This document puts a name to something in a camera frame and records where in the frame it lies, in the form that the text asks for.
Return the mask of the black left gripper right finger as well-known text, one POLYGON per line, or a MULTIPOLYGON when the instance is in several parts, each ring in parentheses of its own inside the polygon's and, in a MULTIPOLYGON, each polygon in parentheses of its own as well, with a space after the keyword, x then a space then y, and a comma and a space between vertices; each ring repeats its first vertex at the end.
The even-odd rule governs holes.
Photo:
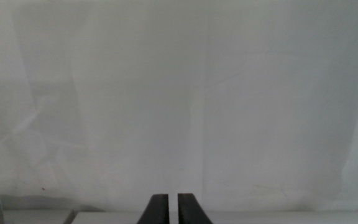
POLYGON ((179 224, 213 224, 198 203, 194 194, 178 194, 179 224))

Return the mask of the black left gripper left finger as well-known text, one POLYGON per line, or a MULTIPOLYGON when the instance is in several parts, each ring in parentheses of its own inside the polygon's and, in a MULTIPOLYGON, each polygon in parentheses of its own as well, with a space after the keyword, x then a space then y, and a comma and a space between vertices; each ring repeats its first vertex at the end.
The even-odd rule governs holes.
POLYGON ((137 224, 169 224, 168 194, 151 196, 137 224))

